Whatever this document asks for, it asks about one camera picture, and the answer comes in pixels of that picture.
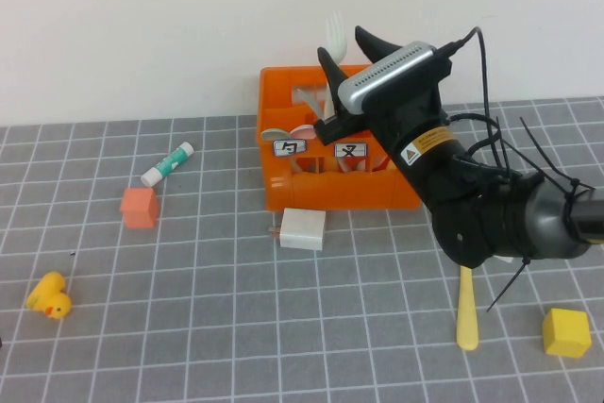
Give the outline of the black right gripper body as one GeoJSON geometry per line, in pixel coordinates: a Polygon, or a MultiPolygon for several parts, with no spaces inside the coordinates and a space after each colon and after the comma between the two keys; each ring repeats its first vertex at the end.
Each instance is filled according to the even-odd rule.
{"type": "Polygon", "coordinates": [[[332,120],[317,121],[317,138],[329,145],[368,130],[423,202],[445,203],[468,195],[468,183],[452,164],[464,148],[447,127],[436,86],[413,95],[375,94],[362,107],[359,115],[342,109],[332,120]]]}

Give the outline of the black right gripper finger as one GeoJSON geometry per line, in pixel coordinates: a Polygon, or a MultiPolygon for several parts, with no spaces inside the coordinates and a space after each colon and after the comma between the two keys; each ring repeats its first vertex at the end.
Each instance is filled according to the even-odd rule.
{"type": "Polygon", "coordinates": [[[372,62],[376,63],[401,48],[400,45],[386,42],[373,35],[366,29],[357,25],[355,27],[355,41],[362,53],[372,62]]]}
{"type": "Polygon", "coordinates": [[[349,116],[350,112],[339,97],[338,90],[341,84],[348,79],[348,75],[340,68],[325,47],[317,49],[317,57],[327,78],[327,108],[329,114],[325,116],[349,116]]]}

